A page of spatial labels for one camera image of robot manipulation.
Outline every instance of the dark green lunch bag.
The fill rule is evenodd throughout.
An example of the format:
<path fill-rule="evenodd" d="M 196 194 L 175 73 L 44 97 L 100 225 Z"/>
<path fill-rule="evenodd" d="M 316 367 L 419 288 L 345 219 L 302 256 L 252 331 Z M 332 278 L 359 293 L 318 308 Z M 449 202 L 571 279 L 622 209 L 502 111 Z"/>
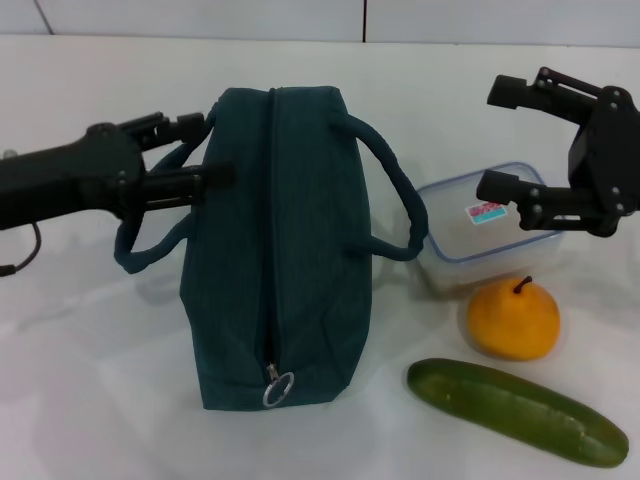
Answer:
<path fill-rule="evenodd" d="M 207 122 L 215 129 L 203 163 L 231 161 L 235 186 L 208 191 L 150 250 L 131 253 L 140 223 L 124 223 L 116 261 L 136 273 L 187 239 L 180 296 L 204 408 L 329 402 L 349 385 L 367 338 L 371 255 L 414 259 L 427 235 L 424 204 L 336 88 L 230 89 Z M 371 236 L 356 138 L 409 214 L 406 248 Z M 181 166 L 196 147 L 178 147 L 155 170 Z"/>

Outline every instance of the white table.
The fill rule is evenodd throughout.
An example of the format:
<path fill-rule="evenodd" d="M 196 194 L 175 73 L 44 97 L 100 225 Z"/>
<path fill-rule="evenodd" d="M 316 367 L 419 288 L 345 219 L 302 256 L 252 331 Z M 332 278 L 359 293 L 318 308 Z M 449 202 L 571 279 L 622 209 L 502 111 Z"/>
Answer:
<path fill-rule="evenodd" d="M 575 127 L 487 106 L 497 74 L 531 79 L 546 65 L 640 99 L 631 49 L 4 37 L 0 64 L 0 149 L 55 146 L 92 123 L 157 110 L 206 111 L 231 86 L 330 84 L 386 137 L 416 186 L 513 160 L 566 184 Z M 375 233 L 404 243 L 400 201 L 368 152 L 363 161 Z M 182 214 L 149 215 L 138 245 Z M 607 240 L 567 235 L 562 268 L 538 279 L 564 318 L 548 358 L 480 355 L 460 334 L 458 303 L 432 299 L 414 266 L 376 260 L 371 332 L 349 389 L 332 404 L 249 414 L 201 409 L 178 299 L 183 250 L 128 276 L 112 259 L 108 214 L 41 226 L 41 255 L 0 280 L 2 478 L 638 478 L 637 218 Z M 3 232 L 0 262 L 23 258 L 32 242 L 27 227 Z M 422 404 L 403 373 L 436 356 L 496 366 L 593 406 L 628 434 L 628 459 L 609 471 L 574 465 Z"/>

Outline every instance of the white wall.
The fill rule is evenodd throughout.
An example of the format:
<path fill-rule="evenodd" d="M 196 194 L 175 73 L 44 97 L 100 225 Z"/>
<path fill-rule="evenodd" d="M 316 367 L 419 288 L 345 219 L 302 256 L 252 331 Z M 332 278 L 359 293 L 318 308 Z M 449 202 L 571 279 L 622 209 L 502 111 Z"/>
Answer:
<path fill-rule="evenodd" d="M 0 0 L 0 33 L 47 33 L 33 0 Z"/>
<path fill-rule="evenodd" d="M 364 0 L 0 0 L 0 33 L 362 40 Z M 640 0 L 368 0 L 367 41 L 640 47 Z"/>
<path fill-rule="evenodd" d="M 40 0 L 54 32 L 254 40 L 362 39 L 362 0 Z"/>
<path fill-rule="evenodd" d="M 637 0 L 369 0 L 369 42 L 640 46 Z"/>

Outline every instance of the blue container lid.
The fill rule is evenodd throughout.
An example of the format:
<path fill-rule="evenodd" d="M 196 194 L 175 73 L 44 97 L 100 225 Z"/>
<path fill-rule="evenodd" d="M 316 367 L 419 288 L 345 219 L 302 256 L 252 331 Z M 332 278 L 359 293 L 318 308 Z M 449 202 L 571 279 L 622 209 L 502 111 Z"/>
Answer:
<path fill-rule="evenodd" d="M 544 182 L 526 163 L 513 162 L 490 170 L 517 175 L 520 180 Z M 429 236 L 436 254 L 445 262 L 462 263 L 558 235 L 557 231 L 525 231 L 514 203 L 483 202 L 476 189 L 484 170 L 426 185 L 418 190 L 429 212 Z"/>

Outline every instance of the zipper pull ring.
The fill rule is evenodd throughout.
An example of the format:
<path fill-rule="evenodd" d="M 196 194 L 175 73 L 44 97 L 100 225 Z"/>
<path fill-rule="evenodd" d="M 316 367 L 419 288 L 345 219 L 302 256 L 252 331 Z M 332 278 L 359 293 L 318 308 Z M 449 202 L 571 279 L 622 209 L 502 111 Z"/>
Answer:
<path fill-rule="evenodd" d="M 269 374 L 271 383 L 267 385 L 267 389 L 264 391 L 264 395 L 262 396 L 262 404 L 267 408 L 273 408 L 282 400 L 284 400 L 284 397 L 289 394 L 291 387 L 293 387 L 293 373 L 287 372 L 284 375 L 280 376 L 280 374 L 278 374 L 278 370 L 276 370 L 276 366 L 273 363 L 267 365 L 267 373 Z M 271 402 L 269 400 L 271 392 L 273 392 L 274 389 L 280 390 L 283 387 L 284 390 L 282 390 L 280 396 L 278 396 L 278 398 L 276 398 L 274 402 Z"/>

